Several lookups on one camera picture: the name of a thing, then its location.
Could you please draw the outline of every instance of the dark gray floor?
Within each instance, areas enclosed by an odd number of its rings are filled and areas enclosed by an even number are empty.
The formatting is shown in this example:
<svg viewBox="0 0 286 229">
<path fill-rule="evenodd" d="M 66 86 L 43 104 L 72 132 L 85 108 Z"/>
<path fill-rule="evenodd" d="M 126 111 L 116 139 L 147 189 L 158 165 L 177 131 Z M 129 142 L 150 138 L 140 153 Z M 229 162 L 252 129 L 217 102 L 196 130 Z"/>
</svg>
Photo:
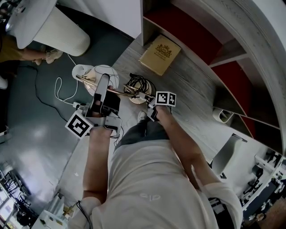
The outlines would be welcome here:
<svg viewBox="0 0 286 229">
<path fill-rule="evenodd" d="M 81 57 L 73 57 L 77 64 L 107 64 L 112 66 L 132 39 L 117 29 L 95 18 L 77 11 L 62 8 L 68 17 L 91 37 L 91 47 Z M 33 65 L 22 62 L 21 65 Z M 76 89 L 72 78 L 74 64 L 64 54 L 62 58 L 48 65 L 43 61 L 38 68 L 37 88 L 39 97 L 56 106 L 69 119 L 74 108 L 54 96 L 57 77 L 63 79 L 61 98 L 71 96 Z M 51 107 L 43 105 L 35 96 L 35 76 L 32 69 L 20 68 L 11 85 L 8 101 L 8 126 L 12 138 L 0 145 L 0 158 L 7 160 L 26 182 L 31 191 L 32 209 L 40 213 L 51 200 L 78 140 L 65 128 L 65 121 Z M 71 100 L 89 102 L 91 96 L 82 84 Z"/>
</svg>

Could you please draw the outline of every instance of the sneaker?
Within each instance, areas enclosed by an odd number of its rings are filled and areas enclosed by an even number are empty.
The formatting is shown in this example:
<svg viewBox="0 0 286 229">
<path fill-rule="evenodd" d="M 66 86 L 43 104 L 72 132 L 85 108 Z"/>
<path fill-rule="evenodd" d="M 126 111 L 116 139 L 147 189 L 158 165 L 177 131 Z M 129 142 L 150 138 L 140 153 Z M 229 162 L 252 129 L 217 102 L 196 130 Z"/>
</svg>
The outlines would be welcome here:
<svg viewBox="0 0 286 229">
<path fill-rule="evenodd" d="M 56 59 L 60 58 L 63 55 L 63 51 L 54 49 L 52 51 L 47 51 L 46 52 L 46 62 L 48 64 L 53 63 Z"/>
<path fill-rule="evenodd" d="M 41 52 L 45 52 L 46 51 L 46 46 L 45 45 L 41 45 L 40 51 Z M 35 63 L 36 65 L 40 66 L 41 63 L 42 63 L 42 59 L 35 59 L 32 62 Z"/>
<path fill-rule="evenodd" d="M 1 76 L 0 76 L 0 89 L 7 89 L 8 88 L 8 80 L 7 79 L 3 79 Z"/>
<path fill-rule="evenodd" d="M 140 122 L 147 118 L 147 114 L 144 111 L 140 111 L 137 117 L 137 121 Z"/>
<path fill-rule="evenodd" d="M 35 59 L 32 62 L 35 63 L 37 66 L 40 66 L 42 63 L 42 59 Z"/>
</svg>

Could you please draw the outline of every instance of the shoe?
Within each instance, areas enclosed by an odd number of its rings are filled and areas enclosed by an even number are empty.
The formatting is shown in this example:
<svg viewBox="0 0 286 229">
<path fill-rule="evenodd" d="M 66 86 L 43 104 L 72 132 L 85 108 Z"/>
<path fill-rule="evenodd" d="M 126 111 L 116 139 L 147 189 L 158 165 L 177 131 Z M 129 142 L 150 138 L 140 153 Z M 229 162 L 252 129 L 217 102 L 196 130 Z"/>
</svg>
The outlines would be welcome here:
<svg viewBox="0 0 286 229">
<path fill-rule="evenodd" d="M 140 111 L 137 117 L 137 121 L 140 122 L 147 118 L 147 114 L 144 111 Z"/>
<path fill-rule="evenodd" d="M 40 51 L 41 52 L 45 52 L 46 51 L 46 46 L 45 45 L 41 45 Z M 35 59 L 32 62 L 35 63 L 37 66 L 40 66 L 41 63 L 42 63 L 42 59 Z"/>
<path fill-rule="evenodd" d="M 46 62 L 47 64 L 53 63 L 56 59 L 60 58 L 63 55 L 63 51 L 54 49 L 52 51 L 47 51 L 46 52 Z"/>
<path fill-rule="evenodd" d="M 37 66 L 40 66 L 42 63 L 42 59 L 35 59 L 32 62 L 35 63 Z"/>
<path fill-rule="evenodd" d="M 0 89 L 7 89 L 8 88 L 8 80 L 7 79 L 3 79 L 1 76 L 0 76 Z"/>
</svg>

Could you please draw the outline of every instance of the forearm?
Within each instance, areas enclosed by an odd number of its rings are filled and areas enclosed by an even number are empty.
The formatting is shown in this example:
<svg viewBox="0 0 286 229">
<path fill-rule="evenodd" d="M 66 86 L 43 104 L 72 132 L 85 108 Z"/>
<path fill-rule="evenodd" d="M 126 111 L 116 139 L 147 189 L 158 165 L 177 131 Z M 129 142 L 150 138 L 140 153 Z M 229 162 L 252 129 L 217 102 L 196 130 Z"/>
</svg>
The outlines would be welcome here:
<svg viewBox="0 0 286 229">
<path fill-rule="evenodd" d="M 193 161 L 201 157 L 202 152 L 198 144 L 180 127 L 171 114 L 164 114 L 160 122 L 181 161 Z"/>
<path fill-rule="evenodd" d="M 88 159 L 84 170 L 84 197 L 95 196 L 102 203 L 106 199 L 108 187 L 108 151 L 110 134 L 98 128 L 90 133 Z"/>
<path fill-rule="evenodd" d="M 219 182 L 207 164 L 198 144 L 180 127 L 170 113 L 162 111 L 164 109 L 158 111 L 157 117 L 167 132 L 171 145 L 194 187 L 197 188 L 198 185 L 194 179 L 192 166 L 203 185 Z"/>
</svg>

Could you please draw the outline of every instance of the brown box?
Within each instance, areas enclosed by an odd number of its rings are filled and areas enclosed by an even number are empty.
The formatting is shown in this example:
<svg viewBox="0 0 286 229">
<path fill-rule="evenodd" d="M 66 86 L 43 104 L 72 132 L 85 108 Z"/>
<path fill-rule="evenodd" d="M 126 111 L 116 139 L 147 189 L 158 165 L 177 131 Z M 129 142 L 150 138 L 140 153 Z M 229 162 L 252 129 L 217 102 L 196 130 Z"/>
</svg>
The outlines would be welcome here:
<svg viewBox="0 0 286 229">
<path fill-rule="evenodd" d="M 159 76 L 162 76 L 180 50 L 181 48 L 178 45 L 160 35 L 153 41 L 139 61 Z"/>
</svg>

